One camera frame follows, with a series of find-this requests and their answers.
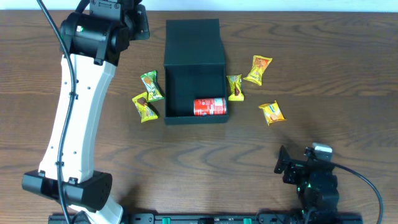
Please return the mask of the yellow biscuit packet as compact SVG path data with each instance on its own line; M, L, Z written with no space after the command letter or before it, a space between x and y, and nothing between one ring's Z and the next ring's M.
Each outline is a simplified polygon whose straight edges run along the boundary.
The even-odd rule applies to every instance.
M275 100L273 103L265 103L260 105L259 109L262 110L268 126L270 126L272 123L286 120L280 110L277 100Z

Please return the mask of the yellow-green snack packet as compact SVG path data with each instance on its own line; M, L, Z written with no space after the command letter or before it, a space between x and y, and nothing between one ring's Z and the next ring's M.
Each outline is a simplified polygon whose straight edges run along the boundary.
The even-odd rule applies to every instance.
M244 95L242 93L241 85L242 75L228 75L228 83L231 90L231 94L228 97L229 101L244 101Z

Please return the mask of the red Pringles can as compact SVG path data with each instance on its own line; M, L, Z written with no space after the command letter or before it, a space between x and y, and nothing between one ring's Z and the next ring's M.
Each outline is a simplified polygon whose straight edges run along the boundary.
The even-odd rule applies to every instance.
M195 99L193 102L195 116L212 116L226 114L225 98Z

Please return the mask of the yellow orange snack packet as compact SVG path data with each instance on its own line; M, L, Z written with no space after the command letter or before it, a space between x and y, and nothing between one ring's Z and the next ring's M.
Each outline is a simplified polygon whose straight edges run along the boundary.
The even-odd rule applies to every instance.
M259 86L262 85L262 76L273 58L254 55L252 58L252 69L243 79Z

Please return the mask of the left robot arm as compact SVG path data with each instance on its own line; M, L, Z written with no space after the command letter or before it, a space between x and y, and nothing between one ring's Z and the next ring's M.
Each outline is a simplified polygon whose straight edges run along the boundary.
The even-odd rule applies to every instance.
M149 38L140 0L81 1L53 31L62 51L62 84L48 148L22 188L58 202L88 223L120 223L112 175L95 170L94 151L104 98L121 52Z

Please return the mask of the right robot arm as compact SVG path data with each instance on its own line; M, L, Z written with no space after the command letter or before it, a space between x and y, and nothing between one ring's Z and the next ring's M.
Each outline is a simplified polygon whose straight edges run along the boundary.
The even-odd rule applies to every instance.
M335 218L340 195L335 167L329 164L332 152L330 146L315 142L305 148L307 160L300 161L291 158L285 146L280 147L274 172L283 175L283 183L296 186L302 206L301 212L294 212L284 223L331 223Z

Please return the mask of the dark green open box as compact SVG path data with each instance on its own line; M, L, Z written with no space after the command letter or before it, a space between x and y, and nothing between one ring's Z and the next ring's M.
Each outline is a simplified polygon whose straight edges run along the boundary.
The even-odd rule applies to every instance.
M165 124L225 123L221 115L194 115L194 101L227 99L226 60L218 19L167 20Z

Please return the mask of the green snack packet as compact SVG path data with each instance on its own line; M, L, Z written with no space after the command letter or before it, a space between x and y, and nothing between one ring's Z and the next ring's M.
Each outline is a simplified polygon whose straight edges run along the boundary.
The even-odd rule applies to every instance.
M160 88L157 83L157 71L153 70L141 75L141 80L147 90L148 102L163 100L164 97L160 92Z

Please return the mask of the yellow chocolate snack packet left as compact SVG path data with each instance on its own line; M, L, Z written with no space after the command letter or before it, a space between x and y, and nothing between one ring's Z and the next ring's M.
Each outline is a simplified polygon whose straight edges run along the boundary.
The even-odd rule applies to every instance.
M158 118L158 115L149 106L147 99L147 92L143 92L132 99L132 102L136 106L138 113L141 117L142 123Z

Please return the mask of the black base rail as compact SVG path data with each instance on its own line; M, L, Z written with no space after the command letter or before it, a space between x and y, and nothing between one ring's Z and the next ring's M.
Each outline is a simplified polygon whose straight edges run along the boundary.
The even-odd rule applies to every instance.
M337 223L363 224L359 215L337 215L329 220L317 218L314 213L283 214L260 213L258 215L154 215L137 213L121 220L124 224L283 224L283 223Z

